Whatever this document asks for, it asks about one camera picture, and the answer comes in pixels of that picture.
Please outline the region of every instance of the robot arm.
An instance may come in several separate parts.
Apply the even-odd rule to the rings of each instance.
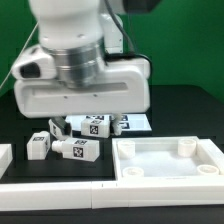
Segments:
[[[109,1],[117,13],[118,9],[130,11],[136,6],[132,0],[131,4],[125,0]],[[148,61],[105,61],[104,31],[99,20],[99,10],[105,7],[103,0],[29,2],[39,24],[40,45],[24,52],[13,66],[18,80],[14,88],[17,104],[25,116],[148,109]]]

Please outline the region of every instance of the printed tag label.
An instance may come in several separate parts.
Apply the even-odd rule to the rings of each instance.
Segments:
[[[84,141],[84,140],[78,140],[75,142],[75,144],[77,145],[85,145],[87,141]]]
[[[44,137],[35,137],[34,139],[33,139],[33,141],[35,142],[40,142],[40,141],[44,141]]]
[[[77,158],[83,158],[84,157],[83,148],[73,147],[73,155],[74,157]]]
[[[90,125],[90,134],[98,135],[99,134],[99,127],[95,125]]]
[[[129,123],[120,123],[121,127],[123,130],[129,130],[130,129],[130,125]]]
[[[86,118],[93,118],[93,119],[104,121],[104,116],[86,116]]]
[[[91,124],[100,124],[102,121],[100,121],[100,120],[94,120],[94,121],[92,121],[91,122]]]

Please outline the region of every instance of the white plastic tray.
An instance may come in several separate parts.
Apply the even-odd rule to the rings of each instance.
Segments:
[[[197,142],[196,154],[190,158],[178,155],[180,139],[194,139]],[[117,143],[123,140],[135,142],[135,156],[131,159],[120,159]],[[199,177],[199,165],[212,165],[224,174],[224,155],[209,140],[199,140],[197,137],[179,138],[126,138],[113,139],[113,158],[117,180],[127,180],[122,172],[125,168],[136,167],[144,171],[144,179],[160,177]]]

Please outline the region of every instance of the black tabletop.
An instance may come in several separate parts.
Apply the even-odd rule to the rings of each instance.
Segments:
[[[210,138],[224,150],[223,103],[195,86],[153,86],[151,100],[152,107],[147,112],[147,117],[152,133],[144,135]],[[101,140],[101,155],[94,164],[65,162],[54,152],[49,153],[46,161],[27,161],[28,140],[34,132],[44,130],[48,131],[48,119],[27,119],[22,116],[17,109],[13,91],[0,98],[0,144],[11,143],[14,158],[1,183],[114,179],[111,138]],[[136,137],[141,137],[141,134],[135,133]],[[0,213],[1,223],[206,224],[222,223],[223,220],[224,205]]]

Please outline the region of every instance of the black cable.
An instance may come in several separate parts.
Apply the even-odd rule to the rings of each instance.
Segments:
[[[131,40],[131,38],[128,36],[128,34],[126,33],[126,31],[123,29],[123,27],[120,25],[119,21],[117,20],[111,6],[108,0],[104,0],[105,5],[107,7],[107,10],[111,16],[111,18],[113,19],[115,25],[117,26],[117,28],[121,31],[121,33],[123,34],[125,40],[128,42],[128,47],[129,47],[129,51],[130,53],[135,53],[135,47],[134,44]]]

